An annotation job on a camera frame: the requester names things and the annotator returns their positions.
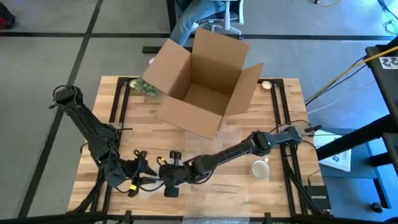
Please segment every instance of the black floor stripe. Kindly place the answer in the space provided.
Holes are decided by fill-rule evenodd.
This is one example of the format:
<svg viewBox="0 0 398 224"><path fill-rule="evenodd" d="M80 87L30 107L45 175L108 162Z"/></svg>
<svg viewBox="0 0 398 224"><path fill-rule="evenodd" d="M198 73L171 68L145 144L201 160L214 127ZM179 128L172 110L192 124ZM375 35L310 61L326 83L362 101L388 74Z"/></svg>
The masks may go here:
<svg viewBox="0 0 398 224"><path fill-rule="evenodd" d="M0 37L86 37L87 33L73 32L0 32ZM237 38L236 34L225 34ZM156 33L90 33L94 38L169 38L170 34ZM279 35L279 34L243 34L243 39L264 40L392 40L388 35Z"/></svg>
<svg viewBox="0 0 398 224"><path fill-rule="evenodd" d="M0 32L0 37L84 37L85 35L74 32Z"/></svg>
<svg viewBox="0 0 398 224"><path fill-rule="evenodd" d="M237 38L237 34L225 34ZM243 39L264 40L392 40L393 36L383 35L277 35L277 34L243 34ZM94 33L94 38L169 38L170 34L129 34L129 33Z"/></svg>
<svg viewBox="0 0 398 224"><path fill-rule="evenodd" d="M94 38L169 38L170 34L94 33Z"/></svg>
<svg viewBox="0 0 398 224"><path fill-rule="evenodd" d="M70 76L69 76L69 79L67 82L68 85L74 84L74 82L76 80L76 76L79 71L81 61L83 60L83 56L85 54L85 51L86 51L86 48L88 45L88 41L90 40L90 34L92 33L92 31L94 29L94 25L98 18L98 14L100 13L102 3L103 3L103 0L97 0L97 4L95 6L90 23L88 24L88 28L85 33L84 39L80 45L80 49L79 49L78 55L76 57L75 63L73 64L73 68L70 72ZM43 151L39 157L39 161L37 163L35 172L32 176L32 180L30 181L30 184L28 186L28 189L25 194L24 200L22 202L21 208L19 210L18 218L25 218L25 217L27 217L27 215L29 213L30 206L32 205L34 196L37 191L37 187L40 184L40 180L42 178L42 175L43 175L43 172L45 169L45 165L47 163L47 159L49 158L51 148L54 144L55 137L56 137L58 129L60 127L62 115L63 115L63 111L59 108L55 115L54 121L51 125L49 135L47 136L46 142L43 147Z"/></svg>
<svg viewBox="0 0 398 224"><path fill-rule="evenodd" d="M97 21L98 14L100 13L102 2L103 2L103 0L98 0L97 1L97 4L95 6L95 9L94 9L93 15L91 17L90 23L88 24L88 28L87 28L87 31L86 31L86 36L83 39L83 42L81 43L80 50L79 50L78 55L76 57L75 64L73 64L72 71L70 72L70 76L69 76L67 85L74 84L74 82L76 80L77 73L79 72L79 68L80 68L81 62L83 61L83 57L85 56L85 52L86 52L86 49L87 49L88 41L90 40L90 35L93 32L93 29L94 29L94 26L95 26L95 22Z"/></svg>

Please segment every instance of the box flap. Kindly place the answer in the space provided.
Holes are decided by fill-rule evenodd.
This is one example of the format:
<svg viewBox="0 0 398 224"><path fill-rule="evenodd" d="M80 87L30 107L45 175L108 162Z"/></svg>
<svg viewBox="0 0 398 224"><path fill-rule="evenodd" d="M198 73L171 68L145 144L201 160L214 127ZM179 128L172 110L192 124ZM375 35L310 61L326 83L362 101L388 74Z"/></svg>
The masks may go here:
<svg viewBox="0 0 398 224"><path fill-rule="evenodd" d="M246 113L264 63L244 69L229 100L224 116Z"/></svg>
<svg viewBox="0 0 398 224"><path fill-rule="evenodd" d="M155 117L208 139L213 139L222 116L166 96Z"/></svg>
<svg viewBox="0 0 398 224"><path fill-rule="evenodd" d="M184 65L191 60L190 54L174 41L167 39L142 78L162 92L169 94L180 72L184 71Z"/></svg>
<svg viewBox="0 0 398 224"><path fill-rule="evenodd" d="M192 50L192 81L231 96L242 71L249 44L197 29Z"/></svg>

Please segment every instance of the coffee mug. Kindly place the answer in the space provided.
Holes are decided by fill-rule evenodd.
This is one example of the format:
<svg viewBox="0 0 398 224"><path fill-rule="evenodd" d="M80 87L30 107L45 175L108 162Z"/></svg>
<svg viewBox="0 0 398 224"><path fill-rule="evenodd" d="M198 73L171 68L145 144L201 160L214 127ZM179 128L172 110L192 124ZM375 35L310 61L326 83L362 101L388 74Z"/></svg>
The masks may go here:
<svg viewBox="0 0 398 224"><path fill-rule="evenodd" d="M268 158L266 157L263 160L254 161L250 167L251 174L257 179L267 179L270 173L270 168L267 162Z"/></svg>

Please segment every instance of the paper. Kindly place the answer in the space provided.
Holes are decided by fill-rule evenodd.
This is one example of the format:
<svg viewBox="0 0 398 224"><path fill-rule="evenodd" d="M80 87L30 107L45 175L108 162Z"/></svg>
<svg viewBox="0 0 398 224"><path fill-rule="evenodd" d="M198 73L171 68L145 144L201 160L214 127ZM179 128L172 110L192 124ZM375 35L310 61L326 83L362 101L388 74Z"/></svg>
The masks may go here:
<svg viewBox="0 0 398 224"><path fill-rule="evenodd" d="M326 131L318 130L315 131L315 136L313 138L315 147L321 147L335 139L340 138L341 135L329 133ZM349 172L351 170L351 150L339 153L337 155L331 156L329 158L319 161L320 164L330 166L339 170Z"/></svg>

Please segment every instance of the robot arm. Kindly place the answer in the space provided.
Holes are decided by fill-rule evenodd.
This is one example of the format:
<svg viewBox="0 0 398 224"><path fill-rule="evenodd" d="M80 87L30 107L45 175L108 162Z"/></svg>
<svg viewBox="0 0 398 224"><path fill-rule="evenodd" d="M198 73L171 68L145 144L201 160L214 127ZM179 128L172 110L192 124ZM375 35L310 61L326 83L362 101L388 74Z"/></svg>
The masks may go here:
<svg viewBox="0 0 398 224"><path fill-rule="evenodd" d="M185 161L182 166L178 165L181 153L172 152L173 164L160 166L159 177L165 184L165 197L178 197L176 186L182 183L202 184L206 182L217 166L220 166L232 159L245 154L265 156L271 149L279 144L298 144L302 138L297 130L290 126L279 134L270 134L262 131L255 131L239 144L229 147L213 155L200 155Z"/></svg>

